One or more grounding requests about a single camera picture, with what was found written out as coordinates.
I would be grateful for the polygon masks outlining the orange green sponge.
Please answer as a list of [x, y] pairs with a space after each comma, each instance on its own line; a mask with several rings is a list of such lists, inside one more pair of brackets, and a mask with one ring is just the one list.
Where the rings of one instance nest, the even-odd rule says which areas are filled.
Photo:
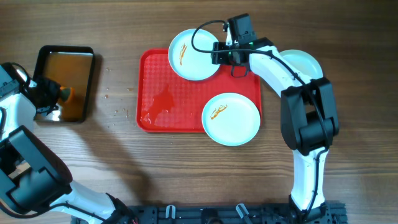
[[71, 101], [73, 99], [74, 95], [75, 95], [74, 88], [64, 87], [64, 86], [60, 87], [60, 99], [64, 103], [68, 103], [69, 101]]

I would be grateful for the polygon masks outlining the light blue plate top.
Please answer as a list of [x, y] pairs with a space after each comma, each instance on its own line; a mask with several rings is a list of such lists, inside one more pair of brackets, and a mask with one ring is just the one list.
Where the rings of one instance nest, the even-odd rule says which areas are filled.
[[190, 81], [201, 81], [214, 75], [220, 65], [212, 64], [210, 53], [202, 53], [192, 47], [194, 32], [195, 29], [187, 29], [173, 39], [169, 46], [168, 59], [178, 76]]

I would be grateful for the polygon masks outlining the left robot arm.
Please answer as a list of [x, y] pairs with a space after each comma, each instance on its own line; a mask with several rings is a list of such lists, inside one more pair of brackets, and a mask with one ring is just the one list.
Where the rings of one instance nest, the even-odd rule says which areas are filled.
[[73, 223], [137, 223], [122, 201], [73, 180], [66, 164], [32, 132], [34, 117], [74, 99], [73, 88], [32, 80], [18, 63], [1, 64], [1, 210], [29, 219], [47, 212]]

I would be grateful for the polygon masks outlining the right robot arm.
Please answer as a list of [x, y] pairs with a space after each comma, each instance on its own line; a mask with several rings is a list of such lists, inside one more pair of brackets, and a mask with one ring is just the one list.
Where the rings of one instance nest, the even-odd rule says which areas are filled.
[[280, 97], [280, 129], [294, 157], [289, 222], [309, 223], [325, 217], [324, 166], [340, 129], [331, 82], [324, 76], [303, 73], [283, 58], [268, 38], [258, 38], [248, 14], [222, 24], [227, 38], [213, 44], [213, 64], [246, 67]]

